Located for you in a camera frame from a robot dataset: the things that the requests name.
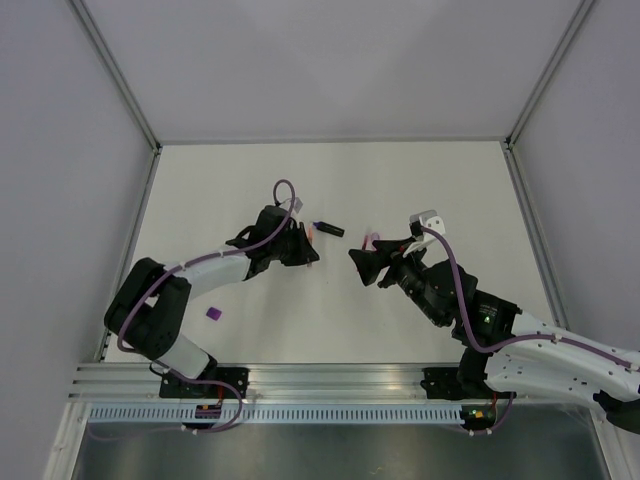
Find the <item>black purple highlighter pen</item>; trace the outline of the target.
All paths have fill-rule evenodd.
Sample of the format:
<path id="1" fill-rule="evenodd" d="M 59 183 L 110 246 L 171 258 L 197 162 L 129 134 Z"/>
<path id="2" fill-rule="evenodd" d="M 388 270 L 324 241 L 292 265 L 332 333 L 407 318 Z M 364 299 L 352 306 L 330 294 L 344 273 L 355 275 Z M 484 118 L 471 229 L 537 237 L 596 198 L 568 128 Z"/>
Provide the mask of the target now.
<path id="1" fill-rule="evenodd" d="M 344 229 L 323 221 L 316 221 L 313 223 L 313 226 L 316 230 L 322 233 L 326 233 L 338 238 L 343 238 L 345 235 Z"/>

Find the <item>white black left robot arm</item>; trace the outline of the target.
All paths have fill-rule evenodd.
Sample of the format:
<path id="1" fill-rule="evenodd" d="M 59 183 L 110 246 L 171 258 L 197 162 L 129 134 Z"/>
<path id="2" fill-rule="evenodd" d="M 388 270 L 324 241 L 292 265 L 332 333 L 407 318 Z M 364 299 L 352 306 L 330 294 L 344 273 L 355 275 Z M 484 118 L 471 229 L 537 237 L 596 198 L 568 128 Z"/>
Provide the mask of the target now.
<path id="1" fill-rule="evenodd" d="M 133 352 L 168 369 L 163 398 L 232 398 L 217 384 L 218 363 L 181 333 L 188 302 L 219 287 L 247 281 L 273 262 L 299 267 L 320 260 L 302 222 L 267 205 L 256 222 L 198 263 L 165 265 L 137 261 L 117 291 L 105 327 Z"/>

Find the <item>red transparent pen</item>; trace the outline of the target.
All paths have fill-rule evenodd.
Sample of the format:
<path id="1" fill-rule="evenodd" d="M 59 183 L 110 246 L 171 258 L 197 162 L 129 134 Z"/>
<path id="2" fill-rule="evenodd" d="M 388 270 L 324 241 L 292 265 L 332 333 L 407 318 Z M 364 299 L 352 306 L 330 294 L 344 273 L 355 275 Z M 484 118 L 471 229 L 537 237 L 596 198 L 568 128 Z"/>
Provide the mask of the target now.
<path id="1" fill-rule="evenodd" d="M 371 243 L 371 235 L 372 235 L 372 233 L 371 233 L 371 232 L 367 232 L 367 233 L 364 235 L 364 239 L 363 239 L 363 241 L 362 241 L 362 245 L 361 245 L 361 249 L 362 249 L 362 250 L 367 250 L 367 249 L 369 248 L 370 243 Z"/>

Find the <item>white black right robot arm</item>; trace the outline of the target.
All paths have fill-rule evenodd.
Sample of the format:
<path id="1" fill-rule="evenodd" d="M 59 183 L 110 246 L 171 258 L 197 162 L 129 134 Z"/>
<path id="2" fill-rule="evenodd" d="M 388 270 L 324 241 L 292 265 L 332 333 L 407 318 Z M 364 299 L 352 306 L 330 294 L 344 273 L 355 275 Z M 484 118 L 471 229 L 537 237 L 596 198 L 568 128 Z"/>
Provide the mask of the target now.
<path id="1" fill-rule="evenodd" d="M 435 326 L 448 327 L 465 351 L 455 373 L 464 395 L 508 394 L 564 400 L 639 431 L 639 354 L 587 339 L 478 289 L 453 250 L 432 266 L 409 240 L 352 249 L 362 283 L 397 286 Z"/>

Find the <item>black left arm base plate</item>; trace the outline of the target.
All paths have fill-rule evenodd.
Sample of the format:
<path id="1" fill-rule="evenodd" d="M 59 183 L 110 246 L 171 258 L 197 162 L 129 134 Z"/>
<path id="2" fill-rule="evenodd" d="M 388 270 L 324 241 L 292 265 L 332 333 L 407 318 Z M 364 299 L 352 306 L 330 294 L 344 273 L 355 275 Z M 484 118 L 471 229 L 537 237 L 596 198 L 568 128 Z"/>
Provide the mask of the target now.
<path id="1" fill-rule="evenodd" d="M 192 400 L 231 400 L 236 395 L 230 390 L 235 389 L 240 397 L 246 397 L 249 385 L 250 370 L 245 367 L 221 367 L 208 369 L 195 380 L 185 381 L 174 373 L 162 375 L 159 397 L 164 399 L 192 399 Z"/>

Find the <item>small purple block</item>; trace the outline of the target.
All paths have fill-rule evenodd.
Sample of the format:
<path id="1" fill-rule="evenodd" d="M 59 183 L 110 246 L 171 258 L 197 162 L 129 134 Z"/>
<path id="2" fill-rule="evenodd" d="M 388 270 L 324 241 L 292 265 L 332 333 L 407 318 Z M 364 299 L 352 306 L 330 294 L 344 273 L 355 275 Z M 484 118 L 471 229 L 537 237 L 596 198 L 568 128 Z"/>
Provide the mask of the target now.
<path id="1" fill-rule="evenodd" d="M 218 321 L 222 316 L 222 312 L 217 308 L 210 307 L 206 311 L 206 316 L 211 320 Z"/>

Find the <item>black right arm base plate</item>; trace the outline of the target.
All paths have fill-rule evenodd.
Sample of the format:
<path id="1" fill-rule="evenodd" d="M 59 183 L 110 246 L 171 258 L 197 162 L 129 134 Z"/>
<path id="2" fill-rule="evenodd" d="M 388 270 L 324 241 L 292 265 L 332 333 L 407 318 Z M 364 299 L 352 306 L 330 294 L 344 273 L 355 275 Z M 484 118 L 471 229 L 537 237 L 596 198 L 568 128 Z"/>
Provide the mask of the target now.
<path id="1" fill-rule="evenodd" d="M 456 367 L 424 368 L 420 387 L 425 391 L 426 398 L 447 401 L 468 399 L 469 395 L 457 380 L 457 372 Z"/>

